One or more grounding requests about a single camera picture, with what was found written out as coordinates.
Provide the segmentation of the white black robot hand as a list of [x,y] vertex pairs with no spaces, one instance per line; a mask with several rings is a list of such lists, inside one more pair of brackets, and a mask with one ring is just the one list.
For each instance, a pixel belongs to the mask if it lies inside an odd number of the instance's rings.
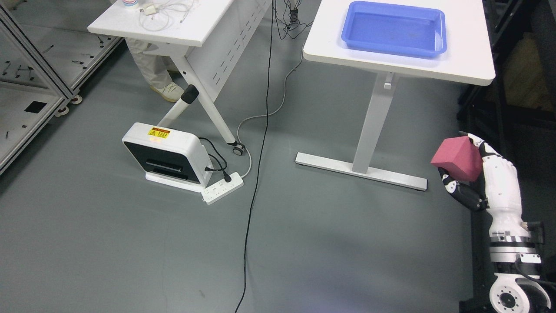
[[437,168],[446,191],[471,211],[486,210],[492,216],[489,236],[509,232],[511,236],[528,236],[522,225],[522,198],[517,170],[484,139],[463,132],[478,147],[483,170],[474,182],[455,180],[445,169]]

